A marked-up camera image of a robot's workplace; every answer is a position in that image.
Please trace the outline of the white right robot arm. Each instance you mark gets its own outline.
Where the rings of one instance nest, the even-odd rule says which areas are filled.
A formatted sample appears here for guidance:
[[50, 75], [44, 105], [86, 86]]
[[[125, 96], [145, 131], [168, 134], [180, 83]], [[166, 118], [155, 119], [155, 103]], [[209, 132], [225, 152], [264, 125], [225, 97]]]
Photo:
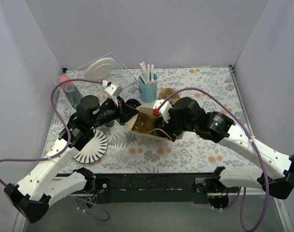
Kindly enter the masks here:
[[222, 192], [232, 187], [249, 187], [267, 191], [285, 200], [294, 189], [294, 155], [286, 155], [246, 135], [234, 120], [220, 112], [205, 112], [196, 100], [184, 97], [174, 105], [157, 100], [153, 106], [159, 115], [156, 125], [172, 141], [183, 132], [229, 148], [254, 164], [251, 168], [217, 167], [212, 176], [197, 186], [207, 192]]

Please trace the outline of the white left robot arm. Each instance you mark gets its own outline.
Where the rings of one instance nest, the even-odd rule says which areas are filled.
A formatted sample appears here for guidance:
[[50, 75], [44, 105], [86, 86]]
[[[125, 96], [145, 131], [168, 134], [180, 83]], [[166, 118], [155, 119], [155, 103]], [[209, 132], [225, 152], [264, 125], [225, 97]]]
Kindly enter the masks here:
[[108, 137], [99, 127], [113, 121], [124, 125], [138, 114], [138, 106], [140, 102], [136, 99], [124, 101], [118, 97], [116, 102], [107, 99], [100, 103], [96, 96], [82, 97], [44, 160], [17, 184], [5, 187], [4, 193], [12, 205], [30, 223], [35, 223], [67, 195], [93, 192], [96, 177], [86, 168], [74, 170], [57, 183], [53, 179], [71, 159], [90, 164], [102, 158], [108, 149]]

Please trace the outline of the brown paper takeout bag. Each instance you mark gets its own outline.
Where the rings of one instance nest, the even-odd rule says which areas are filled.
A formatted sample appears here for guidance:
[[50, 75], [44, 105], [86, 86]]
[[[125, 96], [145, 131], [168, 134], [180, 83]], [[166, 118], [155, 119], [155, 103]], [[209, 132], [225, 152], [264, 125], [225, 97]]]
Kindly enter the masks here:
[[171, 141], [171, 138], [162, 129], [155, 128], [158, 117], [153, 115], [152, 108], [138, 106], [136, 109], [139, 113], [126, 123], [127, 131], [148, 139]]

